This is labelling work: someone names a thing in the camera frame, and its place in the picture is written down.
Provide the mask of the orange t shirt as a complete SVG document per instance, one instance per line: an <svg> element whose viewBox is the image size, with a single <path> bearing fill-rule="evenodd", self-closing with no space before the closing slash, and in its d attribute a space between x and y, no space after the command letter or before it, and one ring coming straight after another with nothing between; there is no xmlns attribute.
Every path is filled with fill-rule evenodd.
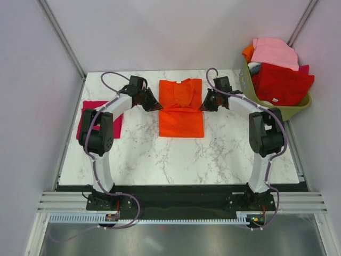
<svg viewBox="0 0 341 256"><path fill-rule="evenodd" d="M204 116L202 80L188 78L181 82L159 81L159 136L170 138L203 138Z"/></svg>

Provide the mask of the magenta t shirt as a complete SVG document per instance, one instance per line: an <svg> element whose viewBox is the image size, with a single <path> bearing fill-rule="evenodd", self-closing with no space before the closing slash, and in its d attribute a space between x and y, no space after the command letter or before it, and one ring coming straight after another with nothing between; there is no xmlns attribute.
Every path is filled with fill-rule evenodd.
<svg viewBox="0 0 341 256"><path fill-rule="evenodd" d="M97 107L101 107L107 103L107 101L83 101L82 110L81 110L81 116L86 109L95 109ZM121 136L121 130L123 125L123 118L124 115L121 114L119 117L117 117L113 122L113 138L119 139ZM78 123L77 133L76 133L76 139L79 139L80 135L80 129L82 124L82 117L80 118L80 121Z"/></svg>

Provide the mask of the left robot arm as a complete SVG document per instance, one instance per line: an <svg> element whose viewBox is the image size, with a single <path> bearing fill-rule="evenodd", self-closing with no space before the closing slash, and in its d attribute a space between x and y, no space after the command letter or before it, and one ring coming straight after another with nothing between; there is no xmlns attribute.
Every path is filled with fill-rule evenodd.
<svg viewBox="0 0 341 256"><path fill-rule="evenodd" d="M114 121L138 105L146 112L163 108L143 77L130 76L128 84L115 93L116 95L103 105L83 111L78 138L79 144L91 161L93 190L102 193L98 203L106 210L113 209L117 204L109 163L109 151L114 141Z"/></svg>

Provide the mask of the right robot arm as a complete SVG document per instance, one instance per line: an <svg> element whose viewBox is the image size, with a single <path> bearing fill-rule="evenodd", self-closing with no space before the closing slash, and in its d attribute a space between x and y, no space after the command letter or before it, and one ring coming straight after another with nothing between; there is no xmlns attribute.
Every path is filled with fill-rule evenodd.
<svg viewBox="0 0 341 256"><path fill-rule="evenodd" d="M253 169L242 199L250 210L275 210L269 182L273 160L283 155L288 147L281 110L258 105L238 90L233 90L227 76L208 82L210 88L200 110L214 112L219 107L231 110L248 121L249 145L254 152Z"/></svg>

